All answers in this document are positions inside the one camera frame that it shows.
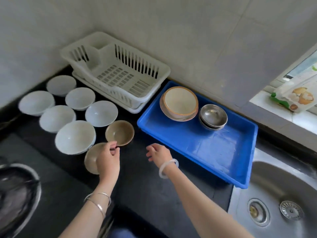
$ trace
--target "ceramic bowl with brown rim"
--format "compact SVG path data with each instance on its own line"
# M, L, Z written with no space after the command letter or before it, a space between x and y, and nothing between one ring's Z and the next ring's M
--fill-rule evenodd
M117 120L107 127L105 135L108 142L117 141L117 146L123 146L133 139L134 128L128 121Z
M184 87L172 87L163 94L163 102L168 112L174 118L191 116L198 109L196 95Z

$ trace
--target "stack of steel bowls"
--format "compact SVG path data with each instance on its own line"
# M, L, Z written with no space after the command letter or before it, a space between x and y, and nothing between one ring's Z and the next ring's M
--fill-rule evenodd
M199 111L199 121L208 130L220 130L227 121L226 112L215 104L206 104Z

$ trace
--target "window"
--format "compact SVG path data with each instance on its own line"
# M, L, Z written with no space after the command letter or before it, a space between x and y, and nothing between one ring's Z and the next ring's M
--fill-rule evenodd
M306 68L309 68L316 62L317 62L317 51L311 54L308 58L306 58L303 62L298 64L294 69L292 69L283 77L278 77L276 80L273 80L272 82L270 82L270 84L264 88L264 91L267 91L269 93L274 92L276 88L278 88L279 86L281 86L288 80L292 79L294 76L300 74L302 71L304 71ZM317 105L315 105L314 107L311 107L307 111L317 115Z

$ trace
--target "plate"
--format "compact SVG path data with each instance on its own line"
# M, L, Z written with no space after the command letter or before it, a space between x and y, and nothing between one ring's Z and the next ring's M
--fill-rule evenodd
M191 120L193 119L197 114L198 114L198 108L196 109L196 111L189 117L187 118L174 118L167 110L167 108L164 106L164 101L163 101L163 95L161 96L161 99L159 100L159 105L160 105L160 108L162 110L162 112L170 119L174 120L174 121L178 121L178 122L185 122L185 121L188 121L188 120Z

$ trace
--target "stack of bowls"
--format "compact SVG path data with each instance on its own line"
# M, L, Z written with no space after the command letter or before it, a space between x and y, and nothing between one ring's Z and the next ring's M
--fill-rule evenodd
M227 121L226 112L215 104L206 104L199 112L200 123L208 130L220 130Z
M172 87L162 95L160 107L170 119L188 121L198 113L198 99L188 88Z

